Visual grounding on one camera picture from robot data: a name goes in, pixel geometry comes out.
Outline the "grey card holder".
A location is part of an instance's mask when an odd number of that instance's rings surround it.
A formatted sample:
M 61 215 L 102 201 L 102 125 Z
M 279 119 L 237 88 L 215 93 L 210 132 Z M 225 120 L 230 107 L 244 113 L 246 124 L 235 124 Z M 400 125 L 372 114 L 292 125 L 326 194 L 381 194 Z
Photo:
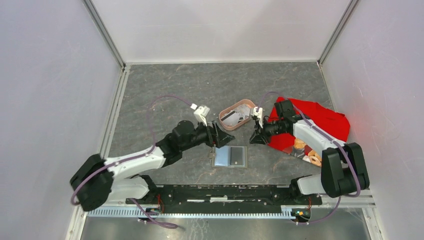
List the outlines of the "grey card holder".
M 226 145 L 223 147 L 213 147 L 209 153 L 211 159 L 211 166 L 213 168 L 247 168 L 248 167 L 248 151 L 246 146 L 244 147 L 244 165 L 243 166 L 232 166 L 230 165 L 230 149 L 235 147 L 233 145 Z

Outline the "pink oval tray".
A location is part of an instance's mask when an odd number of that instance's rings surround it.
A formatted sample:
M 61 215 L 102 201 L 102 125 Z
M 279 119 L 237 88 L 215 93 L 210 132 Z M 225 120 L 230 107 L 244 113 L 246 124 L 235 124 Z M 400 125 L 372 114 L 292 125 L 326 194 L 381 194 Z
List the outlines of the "pink oval tray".
M 219 123 L 225 130 L 233 131 L 251 120 L 251 112 L 255 107 L 251 100 L 242 99 L 219 113 Z

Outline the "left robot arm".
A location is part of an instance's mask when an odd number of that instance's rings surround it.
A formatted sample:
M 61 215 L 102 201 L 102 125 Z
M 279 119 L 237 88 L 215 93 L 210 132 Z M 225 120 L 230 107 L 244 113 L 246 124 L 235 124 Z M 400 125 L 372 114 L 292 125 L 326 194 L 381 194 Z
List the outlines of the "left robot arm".
M 134 198 L 145 204 L 153 203 L 157 190 L 137 174 L 170 166 L 179 161 L 183 152 L 199 145 L 221 148 L 235 137 L 223 131 L 213 121 L 211 125 L 189 120 L 180 121 L 162 140 L 151 147 L 124 156 L 103 158 L 93 154 L 71 177 L 71 204 L 80 205 L 85 212 L 93 211 L 106 202 Z

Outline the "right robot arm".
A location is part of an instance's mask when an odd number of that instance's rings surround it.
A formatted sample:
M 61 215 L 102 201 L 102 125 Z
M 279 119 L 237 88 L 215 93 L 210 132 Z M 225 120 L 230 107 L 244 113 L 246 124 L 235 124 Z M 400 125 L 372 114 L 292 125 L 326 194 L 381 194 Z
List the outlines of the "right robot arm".
M 267 145 L 273 136 L 290 134 L 305 142 L 321 157 L 321 173 L 292 180 L 289 199 L 302 204 L 312 194 L 331 198 L 357 197 L 370 186 L 370 179 L 361 146 L 331 136 L 295 107 L 290 100 L 274 104 L 278 118 L 268 121 L 263 109 L 254 107 L 250 114 L 255 121 L 250 144 Z

